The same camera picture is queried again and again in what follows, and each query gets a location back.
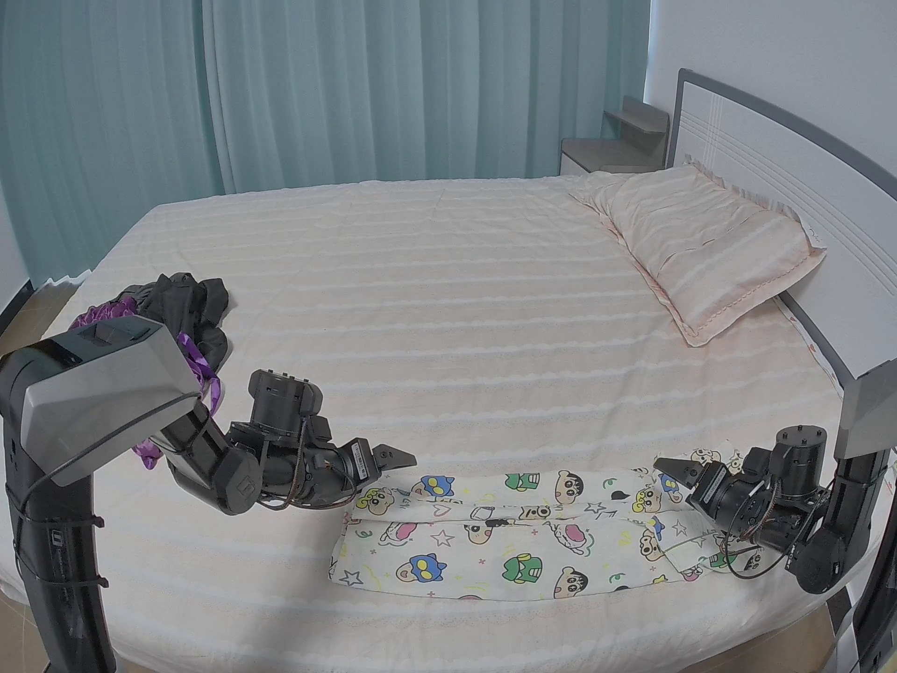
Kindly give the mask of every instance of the floor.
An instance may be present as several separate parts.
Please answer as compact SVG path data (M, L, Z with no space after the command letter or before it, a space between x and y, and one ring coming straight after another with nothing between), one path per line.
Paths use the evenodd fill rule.
M76 288L62 283L39 289L0 335L0 355L39 340ZM780 631L702 660L683 673L813 673L822 667L832 645L832 625L822 606ZM0 652L2 673L41 673L47 664L30 609L3 594ZM129 663L128 673L152 671Z

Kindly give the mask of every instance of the mattress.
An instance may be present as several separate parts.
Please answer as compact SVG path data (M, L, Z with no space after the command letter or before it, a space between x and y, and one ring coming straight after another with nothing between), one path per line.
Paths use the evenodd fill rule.
M335 441L391 444L421 470L602 470L726 440L769 447L798 422L836 431L835 387L773 302L690 348L569 195L577 183L365 182L161 206L49 334L161 273L219 276L222 428L249 418L253 370L289 372L321 387ZM562 601L350 589L327 579L341 510L229 518L130 452L95 483L113 644L160 673L674 671L823 600L781 570ZM10 537L0 527L15 595Z

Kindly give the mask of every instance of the cartoon print shirt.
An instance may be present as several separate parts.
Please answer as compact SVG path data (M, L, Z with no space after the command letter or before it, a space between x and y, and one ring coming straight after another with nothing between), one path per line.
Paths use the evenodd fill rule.
M741 468L742 452L685 458ZM895 469L885 477L888 491ZM389 472L347 510L334 583L409 596L550 600L768 566L778 553L731 540L653 468L453 477Z

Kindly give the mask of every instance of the curtain fold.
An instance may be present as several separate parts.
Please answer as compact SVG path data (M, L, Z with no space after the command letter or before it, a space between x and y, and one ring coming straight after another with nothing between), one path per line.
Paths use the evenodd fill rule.
M228 191L540 177L641 98L650 0L203 0Z
M95 266L158 204L223 193L200 3L0 0L0 177L34 282Z
M540 177L641 97L650 0L0 0L0 179L28 273L151 208Z

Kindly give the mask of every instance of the white headboard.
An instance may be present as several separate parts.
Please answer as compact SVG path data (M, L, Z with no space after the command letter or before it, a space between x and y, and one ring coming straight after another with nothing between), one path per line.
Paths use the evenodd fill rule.
M823 263L782 298L841 383L897 357L897 178L781 107L680 70L667 167L686 154L822 238Z

